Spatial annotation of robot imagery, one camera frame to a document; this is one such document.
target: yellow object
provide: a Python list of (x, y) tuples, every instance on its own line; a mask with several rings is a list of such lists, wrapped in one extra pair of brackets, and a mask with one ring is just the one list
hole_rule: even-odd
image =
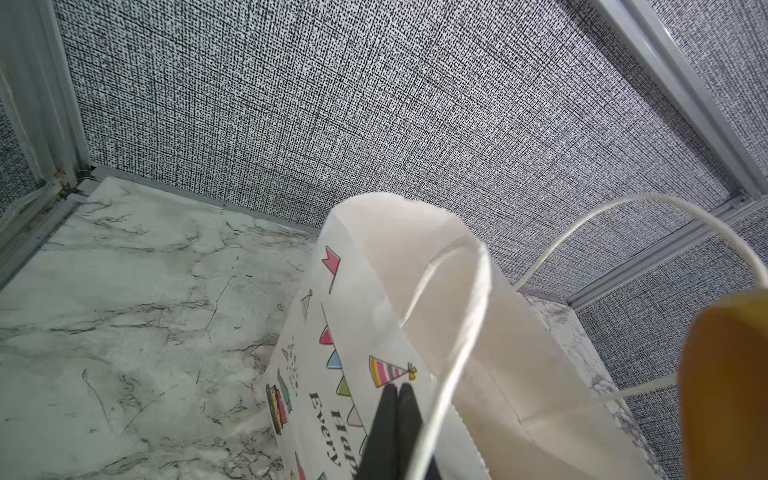
[(694, 320), (678, 385), (686, 478), (768, 478), (768, 290), (727, 296)]

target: paper bag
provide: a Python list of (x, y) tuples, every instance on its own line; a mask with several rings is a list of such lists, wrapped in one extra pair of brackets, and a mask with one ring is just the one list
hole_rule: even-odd
[[(446, 261), (399, 324), (429, 262), (471, 235), (453, 214), (393, 194), (332, 210), (266, 370), (287, 478), (353, 478), (387, 383), (410, 382), (428, 417), (430, 372), (441, 372), (454, 343), (477, 259)], [(435, 450), (441, 476), (487, 478), (484, 458), (497, 480), (653, 478), (601, 406), (527, 427), (520, 420), (589, 395), (494, 265), (485, 325), (453, 401), (458, 413), (449, 412)]]

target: marble surface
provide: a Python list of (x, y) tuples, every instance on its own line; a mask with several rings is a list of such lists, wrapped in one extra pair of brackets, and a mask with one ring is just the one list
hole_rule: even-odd
[(313, 235), (108, 178), (0, 292), (3, 478), (282, 478), (260, 375)]
[[(618, 387), (611, 379), (611, 374), (605, 368), (598, 351), (592, 345), (592, 341), (589, 340), (584, 327), (581, 326), (581, 322), (576, 317), (576, 312), (571, 307), (550, 300), (543, 300), (536, 296), (524, 294), (523, 297), (530, 304), (531, 311), (552, 334), (554, 340), (571, 360), (571, 364), (576, 368), (578, 375), (595, 396), (618, 391)], [(659, 478), (667, 480), (664, 469), (640, 427), (634, 421), (627, 403), (624, 400), (608, 402), (605, 404), (605, 408), (617, 427), (628, 435), (632, 443), (640, 449), (654, 473)]]

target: red flag illustration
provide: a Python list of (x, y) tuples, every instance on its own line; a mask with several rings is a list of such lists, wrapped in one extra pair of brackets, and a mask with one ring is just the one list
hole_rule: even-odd
[(333, 282), (336, 281), (336, 272), (339, 271), (339, 263), (341, 262), (341, 257), (336, 255), (333, 250), (328, 247), (326, 247), (326, 257), (326, 259), (323, 259), (323, 265), (325, 265), (326, 268), (333, 274), (333, 280), (331, 280), (331, 286), (328, 289), (328, 293), (331, 293)]

